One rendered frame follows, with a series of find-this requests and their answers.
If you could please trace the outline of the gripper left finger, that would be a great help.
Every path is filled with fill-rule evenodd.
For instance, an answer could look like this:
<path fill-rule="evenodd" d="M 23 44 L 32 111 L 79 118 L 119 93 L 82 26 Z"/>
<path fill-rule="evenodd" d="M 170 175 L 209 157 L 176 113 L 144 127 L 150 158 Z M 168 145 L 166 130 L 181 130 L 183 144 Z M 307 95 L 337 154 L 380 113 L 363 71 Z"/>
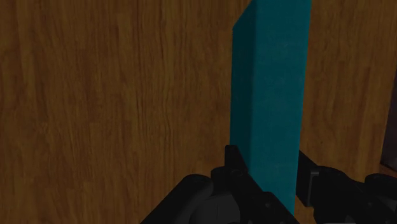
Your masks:
<path fill-rule="evenodd" d="M 225 146 L 225 164 L 185 176 L 140 224 L 299 224 L 281 201 L 247 171 L 238 147 Z"/>

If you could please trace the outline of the teal rectangular block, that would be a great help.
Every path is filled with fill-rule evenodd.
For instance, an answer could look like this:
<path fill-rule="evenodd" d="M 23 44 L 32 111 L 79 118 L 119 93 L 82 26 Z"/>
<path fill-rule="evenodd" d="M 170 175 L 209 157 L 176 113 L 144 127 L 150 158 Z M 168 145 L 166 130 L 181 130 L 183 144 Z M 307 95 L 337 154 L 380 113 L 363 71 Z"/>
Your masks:
<path fill-rule="evenodd" d="M 295 210 L 311 0 L 251 0 L 232 29 L 230 144 Z"/>

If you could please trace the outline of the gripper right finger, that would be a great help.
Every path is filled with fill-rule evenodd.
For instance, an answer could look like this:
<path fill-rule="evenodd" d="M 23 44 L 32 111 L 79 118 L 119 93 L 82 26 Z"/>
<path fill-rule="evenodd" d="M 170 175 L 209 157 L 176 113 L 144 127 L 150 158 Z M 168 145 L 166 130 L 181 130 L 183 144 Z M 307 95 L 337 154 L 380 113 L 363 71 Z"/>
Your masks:
<path fill-rule="evenodd" d="M 387 174 L 356 181 L 300 151 L 296 196 L 314 209 L 317 224 L 397 224 L 397 178 Z"/>

